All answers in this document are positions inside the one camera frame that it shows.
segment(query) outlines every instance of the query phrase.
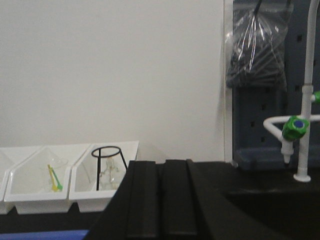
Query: black sink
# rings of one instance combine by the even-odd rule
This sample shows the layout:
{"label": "black sink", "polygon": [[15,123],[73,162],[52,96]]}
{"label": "black sink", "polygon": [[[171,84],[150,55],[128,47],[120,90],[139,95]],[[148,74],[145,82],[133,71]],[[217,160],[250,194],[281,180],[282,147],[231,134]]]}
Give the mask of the black sink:
{"label": "black sink", "polygon": [[231,203],[294,240],[320,239],[320,192],[227,194]]}

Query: lab faucet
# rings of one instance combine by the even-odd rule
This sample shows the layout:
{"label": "lab faucet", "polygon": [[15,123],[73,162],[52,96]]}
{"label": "lab faucet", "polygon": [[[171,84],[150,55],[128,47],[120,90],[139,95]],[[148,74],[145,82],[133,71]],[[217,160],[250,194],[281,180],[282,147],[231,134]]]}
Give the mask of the lab faucet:
{"label": "lab faucet", "polygon": [[[270,117],[263,122],[263,126],[282,143],[281,153],[286,164],[290,163],[291,155],[294,153],[293,141],[299,140],[298,167],[293,177],[304,183],[311,180],[308,175],[310,122],[320,121],[320,115],[311,115],[312,103],[320,103],[320,91],[314,92],[312,85],[319,2],[320,0],[311,0],[308,13],[301,114]],[[284,124],[282,130],[275,126],[280,123]]]}

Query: gray pegboard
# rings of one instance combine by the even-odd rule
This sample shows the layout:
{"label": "gray pegboard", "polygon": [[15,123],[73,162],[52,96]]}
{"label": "gray pegboard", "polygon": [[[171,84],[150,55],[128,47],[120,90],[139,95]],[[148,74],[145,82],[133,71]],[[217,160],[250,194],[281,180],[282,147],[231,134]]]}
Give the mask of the gray pegboard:
{"label": "gray pegboard", "polygon": [[[236,0],[234,3],[257,3]],[[285,40],[287,92],[275,88],[233,89],[233,159],[244,170],[285,168],[281,143],[263,127],[273,116],[299,115],[305,74],[307,20],[310,0],[293,0],[294,10]],[[313,86],[320,90],[320,19],[317,19]],[[312,114],[320,114],[320,105],[312,105]],[[289,167],[298,164],[299,142],[294,143]],[[320,124],[311,124],[309,166],[320,166]]]}

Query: white faucet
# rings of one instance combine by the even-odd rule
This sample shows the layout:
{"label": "white faucet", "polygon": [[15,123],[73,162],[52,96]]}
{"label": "white faucet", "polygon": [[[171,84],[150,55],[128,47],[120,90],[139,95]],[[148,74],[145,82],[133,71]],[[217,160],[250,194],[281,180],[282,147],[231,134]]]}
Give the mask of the white faucet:
{"label": "white faucet", "polygon": [[[311,115],[312,102],[315,101],[313,94],[313,70],[314,70],[314,54],[315,54],[315,38],[316,38],[316,22],[317,11],[320,0],[311,0],[306,36],[306,54],[305,54],[305,71],[304,85],[302,87],[302,106],[299,118],[308,122],[320,121],[320,115]],[[286,140],[283,137],[282,131],[274,124],[285,123],[290,116],[276,116],[264,120],[263,126],[272,133],[282,143],[281,153],[284,157],[284,162],[290,162],[290,156],[294,153],[292,141]],[[308,157],[309,157],[309,139],[310,125],[307,127],[305,134],[300,139],[299,145],[299,160],[297,173],[293,176],[299,182],[307,183],[311,180],[308,175]]]}

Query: pegboard hole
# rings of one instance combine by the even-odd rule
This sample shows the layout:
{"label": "pegboard hole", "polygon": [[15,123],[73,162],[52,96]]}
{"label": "pegboard hole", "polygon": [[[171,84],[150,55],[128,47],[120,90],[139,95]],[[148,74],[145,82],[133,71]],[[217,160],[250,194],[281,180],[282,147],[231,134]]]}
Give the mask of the pegboard hole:
{"label": "pegboard hole", "polygon": [[302,41],[302,34],[296,36],[296,41],[299,43]]}

